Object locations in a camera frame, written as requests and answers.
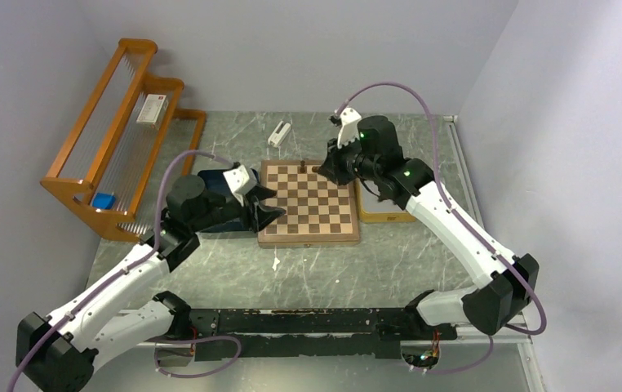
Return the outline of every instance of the blue object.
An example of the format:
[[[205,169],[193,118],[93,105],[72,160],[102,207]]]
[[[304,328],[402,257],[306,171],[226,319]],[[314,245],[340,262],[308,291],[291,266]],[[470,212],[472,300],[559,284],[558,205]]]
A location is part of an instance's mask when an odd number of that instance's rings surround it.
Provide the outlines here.
[[[256,170],[253,171],[253,175],[256,181],[260,181]],[[232,192],[229,191],[229,187],[227,186],[227,181],[224,179],[224,169],[201,170],[198,172],[198,176],[203,178],[203,181],[205,181],[207,190],[222,194],[228,198],[233,197]],[[248,231],[248,228],[244,227],[242,222],[237,218],[227,223],[223,223],[222,225],[212,226],[210,229],[205,229],[202,232],[226,233],[229,231]]]
[[[113,194],[95,194],[95,198],[92,199],[92,206],[94,208],[110,210],[114,202],[116,202],[116,196]]]

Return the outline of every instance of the yellow board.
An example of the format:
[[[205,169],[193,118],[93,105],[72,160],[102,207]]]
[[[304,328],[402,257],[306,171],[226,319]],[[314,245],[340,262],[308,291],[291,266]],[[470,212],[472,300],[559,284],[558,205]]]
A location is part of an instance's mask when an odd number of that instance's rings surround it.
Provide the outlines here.
[[[375,185],[366,181],[367,186],[378,193]],[[359,180],[354,181],[357,195],[357,209],[359,219],[364,223],[393,223],[393,222],[414,222],[416,218],[396,206],[390,200],[379,202],[378,198],[370,194]]]

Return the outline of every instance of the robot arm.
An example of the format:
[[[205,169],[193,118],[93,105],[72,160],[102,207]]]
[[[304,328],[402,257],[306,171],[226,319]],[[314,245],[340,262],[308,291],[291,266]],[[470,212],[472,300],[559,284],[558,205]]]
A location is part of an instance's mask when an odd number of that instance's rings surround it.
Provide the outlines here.
[[[386,117],[362,118],[356,110],[346,108],[331,121],[341,128],[337,139],[328,141],[327,157],[318,174],[339,185],[354,179],[372,180],[378,187],[379,199],[392,200],[429,227],[473,280],[473,286],[459,290],[424,292],[409,306],[428,325],[471,323],[487,335],[497,333],[531,300],[499,256],[514,261],[513,267],[531,287],[535,286],[539,270],[536,260],[530,255],[518,258],[495,241],[441,185],[446,203],[431,168],[419,159],[403,157],[395,126]],[[494,251],[475,235],[490,243]]]
[[[276,193],[259,185],[244,166],[236,164],[224,177],[233,198],[207,190],[198,176],[179,178],[162,210],[157,252],[129,268],[152,252],[156,234],[148,232],[112,270],[79,296],[45,318],[32,313],[20,322],[16,365],[52,326],[69,319],[25,367],[24,374],[30,380],[42,390],[80,390],[105,363],[143,341],[156,336],[190,336],[191,308],[170,292],[157,294],[138,310],[118,312],[137,292],[173,272],[198,248],[198,231],[238,218],[257,232],[285,213],[281,208],[260,204]],[[103,290],[89,298],[98,287]],[[80,311],[72,312],[86,300]]]

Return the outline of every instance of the black metal base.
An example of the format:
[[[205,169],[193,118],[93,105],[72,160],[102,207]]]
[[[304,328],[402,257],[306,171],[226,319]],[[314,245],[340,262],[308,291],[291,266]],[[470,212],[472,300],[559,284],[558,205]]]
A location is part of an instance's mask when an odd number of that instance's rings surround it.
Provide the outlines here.
[[[36,313],[28,314],[18,324],[16,366],[32,347],[51,329],[49,323]],[[79,352],[70,341],[72,336],[58,332],[44,343],[24,369],[24,374],[45,391],[76,392],[90,380],[95,369],[92,361],[97,350]]]
[[[535,289],[540,265],[534,257],[526,254],[514,257],[513,267]],[[463,311],[467,320],[480,332],[489,336],[496,334],[531,301],[525,288],[509,270],[496,275],[484,288],[463,296]]]
[[[450,324],[430,327],[403,308],[356,309],[194,309],[191,322],[199,337],[230,335],[242,341],[243,358],[279,358],[373,354],[401,359],[401,341],[457,338]],[[236,347],[227,341],[196,347],[196,361],[231,358]]]

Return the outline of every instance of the white remote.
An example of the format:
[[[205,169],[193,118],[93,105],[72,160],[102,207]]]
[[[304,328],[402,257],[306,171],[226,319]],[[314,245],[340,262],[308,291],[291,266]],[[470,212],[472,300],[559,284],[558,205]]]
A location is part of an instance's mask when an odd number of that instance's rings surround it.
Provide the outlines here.
[[[281,121],[273,131],[273,134],[268,138],[268,144],[273,147],[279,147],[285,137],[291,130],[291,124],[288,122]]]

